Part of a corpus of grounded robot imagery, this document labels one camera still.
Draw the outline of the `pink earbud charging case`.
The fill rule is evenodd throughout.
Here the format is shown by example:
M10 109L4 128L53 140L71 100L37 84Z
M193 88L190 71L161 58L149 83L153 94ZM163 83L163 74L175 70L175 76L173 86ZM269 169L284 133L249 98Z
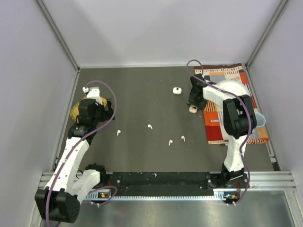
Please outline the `pink earbud charging case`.
M191 105L190 107L189 107L189 112L190 113L197 113L197 111L198 111L198 108L196 107L196 106L194 106L194 105Z

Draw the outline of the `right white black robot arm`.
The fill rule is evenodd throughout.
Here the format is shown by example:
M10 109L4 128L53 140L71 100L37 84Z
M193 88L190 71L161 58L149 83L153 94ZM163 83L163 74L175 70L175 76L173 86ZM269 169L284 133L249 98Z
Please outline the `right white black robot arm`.
M191 91L188 105L204 109L211 101L223 110L223 127L228 134L227 155L218 178L208 175L210 188L232 187L244 177L244 154L247 141L257 126L248 89L240 82L223 80L217 84L207 82L201 74L190 77Z

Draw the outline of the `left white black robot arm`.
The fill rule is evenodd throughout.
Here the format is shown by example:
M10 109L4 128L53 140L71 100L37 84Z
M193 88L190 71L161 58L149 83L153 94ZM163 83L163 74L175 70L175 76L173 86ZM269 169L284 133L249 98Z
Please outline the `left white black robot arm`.
M80 205L93 187L107 183L105 168L91 164L77 177L79 165L88 151L97 126L101 122L114 120L111 99L84 98L78 102L78 114L68 130L65 148L51 179L43 189L35 193L35 202L41 218L51 221L74 223Z

